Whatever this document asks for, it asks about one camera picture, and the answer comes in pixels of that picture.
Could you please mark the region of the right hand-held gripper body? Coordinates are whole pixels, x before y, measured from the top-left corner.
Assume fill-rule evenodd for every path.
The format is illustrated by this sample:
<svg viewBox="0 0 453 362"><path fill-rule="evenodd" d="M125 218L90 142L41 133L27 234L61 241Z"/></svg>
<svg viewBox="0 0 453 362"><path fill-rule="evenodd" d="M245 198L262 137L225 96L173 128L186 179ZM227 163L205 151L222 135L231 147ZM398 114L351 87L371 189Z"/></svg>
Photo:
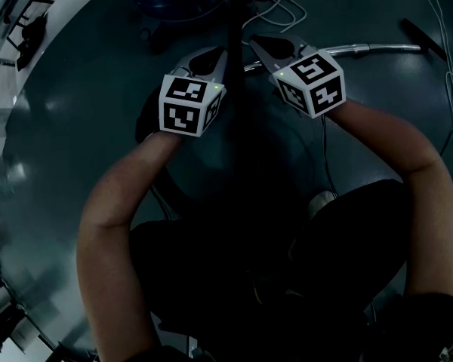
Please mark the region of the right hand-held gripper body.
<svg viewBox="0 0 453 362"><path fill-rule="evenodd" d="M303 44L269 53L271 80L285 103L310 118L345 103L344 71L329 53Z"/></svg>

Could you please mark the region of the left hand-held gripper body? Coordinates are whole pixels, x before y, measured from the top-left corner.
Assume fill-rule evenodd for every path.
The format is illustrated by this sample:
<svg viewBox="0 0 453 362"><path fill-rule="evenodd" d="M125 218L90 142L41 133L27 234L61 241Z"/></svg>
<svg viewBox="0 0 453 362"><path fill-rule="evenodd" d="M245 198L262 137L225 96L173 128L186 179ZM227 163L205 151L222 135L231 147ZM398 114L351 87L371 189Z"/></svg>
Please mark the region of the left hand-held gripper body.
<svg viewBox="0 0 453 362"><path fill-rule="evenodd" d="M178 68L164 75L146 100L135 125L135 140L144 141L158 131L200 137L220 113L225 85Z"/></svg>

